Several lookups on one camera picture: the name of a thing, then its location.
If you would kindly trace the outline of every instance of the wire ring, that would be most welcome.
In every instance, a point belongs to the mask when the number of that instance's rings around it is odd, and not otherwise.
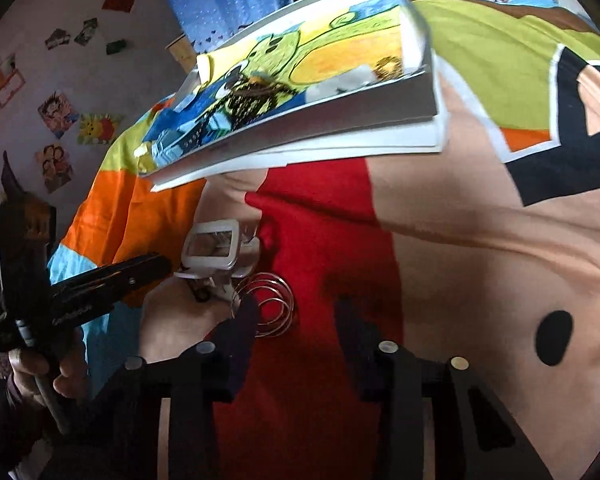
[[[257,292],[265,291],[266,298],[258,299]],[[285,280],[273,274],[272,272],[257,272],[251,276],[247,276],[241,280],[234,290],[231,299],[231,315],[235,317],[235,313],[240,307],[240,299],[245,295],[252,293],[258,301],[260,309],[260,322],[256,330],[256,337],[276,337],[285,333],[294,318],[295,300]],[[262,307],[267,303],[279,303],[280,312],[269,320],[262,320]]]

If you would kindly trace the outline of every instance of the white wall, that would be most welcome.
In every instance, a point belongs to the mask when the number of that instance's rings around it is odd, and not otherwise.
[[[42,122],[38,107],[62,91],[78,112],[122,114],[121,131],[156,101],[175,92],[186,74],[164,47],[180,34],[167,0],[136,0],[131,13],[101,10],[104,0],[16,0],[0,21],[0,60],[16,54],[25,85],[0,111],[0,171],[7,150],[23,186],[58,208],[58,239],[90,190],[106,153],[105,146],[76,142],[78,123],[59,141],[70,153],[74,180],[47,194],[34,153],[55,136]],[[98,33],[86,45],[73,41],[47,50],[55,28],[75,37],[82,22],[98,19]],[[106,56],[109,41],[131,45]]]

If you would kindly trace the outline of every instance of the bedsheet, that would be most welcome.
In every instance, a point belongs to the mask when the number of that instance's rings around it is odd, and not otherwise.
[[[563,9],[414,4],[450,115],[443,153],[152,194],[132,152],[161,102],[112,145],[50,262],[55,280],[147,250],[175,267],[192,222],[258,223],[260,269],[290,284],[298,317],[256,342],[243,390],[216,408],[225,478],[370,478],[378,412],[349,384],[341,294],[416,355],[467,358],[556,480],[581,478],[600,452],[600,37]],[[573,319],[557,363],[537,352],[556,311]],[[120,304],[86,327],[94,391],[134,352],[139,313]]]

